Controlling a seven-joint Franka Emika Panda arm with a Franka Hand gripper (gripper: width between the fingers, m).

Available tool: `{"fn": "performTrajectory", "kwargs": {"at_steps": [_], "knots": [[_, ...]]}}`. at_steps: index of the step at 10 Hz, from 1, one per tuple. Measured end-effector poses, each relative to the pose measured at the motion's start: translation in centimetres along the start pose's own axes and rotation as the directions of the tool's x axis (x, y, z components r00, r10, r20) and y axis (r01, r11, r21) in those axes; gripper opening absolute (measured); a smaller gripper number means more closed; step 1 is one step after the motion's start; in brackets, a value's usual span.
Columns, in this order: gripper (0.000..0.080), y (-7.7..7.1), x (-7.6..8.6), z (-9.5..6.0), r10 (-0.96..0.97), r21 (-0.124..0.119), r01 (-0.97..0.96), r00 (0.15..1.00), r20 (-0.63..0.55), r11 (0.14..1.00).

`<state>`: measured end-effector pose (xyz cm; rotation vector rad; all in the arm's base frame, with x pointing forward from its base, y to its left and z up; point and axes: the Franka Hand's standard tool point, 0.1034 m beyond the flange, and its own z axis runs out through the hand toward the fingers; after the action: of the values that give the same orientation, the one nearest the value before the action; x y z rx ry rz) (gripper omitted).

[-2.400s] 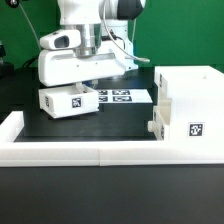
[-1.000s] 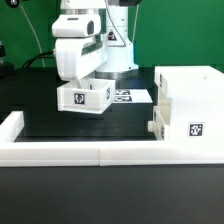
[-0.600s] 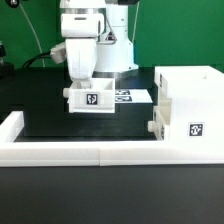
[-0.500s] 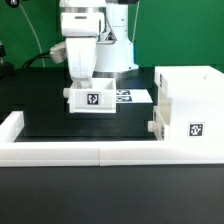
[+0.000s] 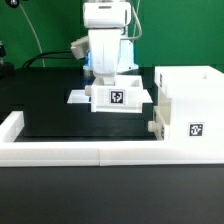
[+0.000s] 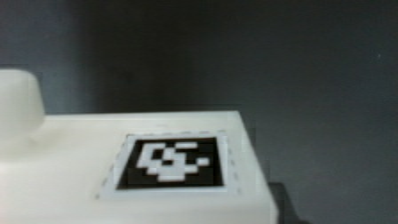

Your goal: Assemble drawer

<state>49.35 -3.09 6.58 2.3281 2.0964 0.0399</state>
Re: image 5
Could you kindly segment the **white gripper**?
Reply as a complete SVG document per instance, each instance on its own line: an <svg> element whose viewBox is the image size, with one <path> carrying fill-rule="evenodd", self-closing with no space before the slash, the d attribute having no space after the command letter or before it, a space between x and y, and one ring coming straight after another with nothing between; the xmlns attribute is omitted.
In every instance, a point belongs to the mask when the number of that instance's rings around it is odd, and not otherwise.
<svg viewBox="0 0 224 224"><path fill-rule="evenodd" d="M129 2L85 2L84 26L88 35L71 43L76 59L84 58L90 51L91 68L96 78L104 84L113 84L119 63L122 29L131 20Z"/></svg>

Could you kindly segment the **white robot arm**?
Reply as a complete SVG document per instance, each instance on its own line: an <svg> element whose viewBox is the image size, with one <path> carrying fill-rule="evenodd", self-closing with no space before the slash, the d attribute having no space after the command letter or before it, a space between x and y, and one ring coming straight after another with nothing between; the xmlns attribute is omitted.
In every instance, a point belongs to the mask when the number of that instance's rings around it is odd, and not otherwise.
<svg viewBox="0 0 224 224"><path fill-rule="evenodd" d="M76 59L90 54L90 69L104 85L113 85L116 75L136 68L133 37L128 25L135 13L128 0L86 0L83 22L88 35L71 43Z"/></svg>

